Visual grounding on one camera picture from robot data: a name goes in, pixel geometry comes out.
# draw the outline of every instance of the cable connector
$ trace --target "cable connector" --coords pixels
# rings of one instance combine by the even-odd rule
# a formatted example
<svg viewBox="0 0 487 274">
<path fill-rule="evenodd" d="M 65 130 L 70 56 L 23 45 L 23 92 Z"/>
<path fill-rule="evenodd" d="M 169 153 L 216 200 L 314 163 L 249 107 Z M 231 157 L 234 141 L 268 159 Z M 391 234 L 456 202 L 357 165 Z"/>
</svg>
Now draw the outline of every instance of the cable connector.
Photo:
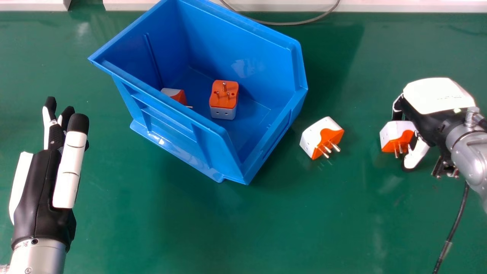
<svg viewBox="0 0 487 274">
<path fill-rule="evenodd" d="M 332 149 L 340 152 L 340 143 L 345 131 L 330 117 L 325 117 L 303 131 L 300 147 L 313 160 L 320 156 L 330 157 Z"/>
<path fill-rule="evenodd" d="M 416 127 L 411 121 L 390 121 L 380 130 L 380 147 L 382 152 L 399 154 L 408 153 L 409 143 Z"/>
</svg>

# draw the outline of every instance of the blue plastic bin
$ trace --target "blue plastic bin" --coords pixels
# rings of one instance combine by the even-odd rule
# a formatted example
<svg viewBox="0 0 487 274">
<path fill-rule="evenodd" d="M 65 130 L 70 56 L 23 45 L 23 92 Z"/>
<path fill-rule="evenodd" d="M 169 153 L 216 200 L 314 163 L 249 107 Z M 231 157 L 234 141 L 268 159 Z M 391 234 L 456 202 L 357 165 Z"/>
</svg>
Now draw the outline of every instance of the blue plastic bin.
<svg viewBox="0 0 487 274">
<path fill-rule="evenodd" d="M 130 128 L 217 182 L 250 183 L 308 90 L 296 40 L 205 0 L 160 1 L 89 60 L 113 77 Z M 234 120 L 211 118 L 216 79 L 240 85 Z"/>
</svg>

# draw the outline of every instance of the white baseboard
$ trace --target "white baseboard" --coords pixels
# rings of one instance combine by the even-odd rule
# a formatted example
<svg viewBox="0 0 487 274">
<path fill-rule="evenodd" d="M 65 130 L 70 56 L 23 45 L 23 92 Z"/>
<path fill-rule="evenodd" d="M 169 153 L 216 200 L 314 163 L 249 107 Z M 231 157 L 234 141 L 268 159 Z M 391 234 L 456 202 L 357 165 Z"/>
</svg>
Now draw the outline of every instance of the white baseboard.
<svg viewBox="0 0 487 274">
<path fill-rule="evenodd" d="M 0 11 L 67 11 L 71 0 L 0 0 Z"/>
<path fill-rule="evenodd" d="M 158 0 L 103 0 L 106 10 L 146 11 Z M 227 0 L 239 11 L 324 11 L 335 0 Z M 487 0 L 341 0 L 342 12 L 487 12 Z"/>
</svg>

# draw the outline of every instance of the green table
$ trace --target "green table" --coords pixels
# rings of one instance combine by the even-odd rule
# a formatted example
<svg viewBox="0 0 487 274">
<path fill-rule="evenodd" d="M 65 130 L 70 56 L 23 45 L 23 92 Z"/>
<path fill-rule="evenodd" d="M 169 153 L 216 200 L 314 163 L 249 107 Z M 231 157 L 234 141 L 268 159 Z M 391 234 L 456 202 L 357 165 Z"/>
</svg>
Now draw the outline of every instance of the green table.
<svg viewBox="0 0 487 274">
<path fill-rule="evenodd" d="M 11 255 L 17 159 L 41 149 L 41 106 L 51 95 L 91 120 L 67 274 L 432 271 L 463 183 L 430 176 L 436 149 L 419 171 L 403 173 L 380 153 L 378 132 L 419 78 L 451 77 L 487 110 L 486 15 L 335 13 L 276 28 L 301 42 L 309 93 L 244 186 L 215 183 L 131 131 L 112 79 L 87 61 L 140 14 L 101 5 L 0 13 L 0 262 Z M 345 129 L 342 152 L 311 161 L 300 134 L 324 116 Z M 479 204 L 472 192 L 442 274 L 487 271 Z"/>
</svg>

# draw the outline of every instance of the robotic hand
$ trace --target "robotic hand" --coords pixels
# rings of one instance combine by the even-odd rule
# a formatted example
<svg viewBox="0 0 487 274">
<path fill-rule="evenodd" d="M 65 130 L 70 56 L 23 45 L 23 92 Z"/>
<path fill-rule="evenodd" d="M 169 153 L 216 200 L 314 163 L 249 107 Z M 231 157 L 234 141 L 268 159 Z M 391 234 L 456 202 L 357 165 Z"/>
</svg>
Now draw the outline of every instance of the robotic hand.
<svg viewBox="0 0 487 274">
<path fill-rule="evenodd" d="M 67 107 L 56 119 L 56 99 L 42 108 L 44 150 L 22 152 L 15 172 L 9 213 L 14 225 L 12 260 L 0 273 L 61 274 L 75 237 L 76 200 L 88 117 Z"/>
<path fill-rule="evenodd" d="M 462 174 L 487 212 L 487 121 L 472 96 L 449 78 L 409 83 L 393 103 L 392 121 L 380 131 L 383 152 L 404 153 L 402 168 L 416 169 L 428 149 L 440 157 L 432 175 Z"/>
</svg>

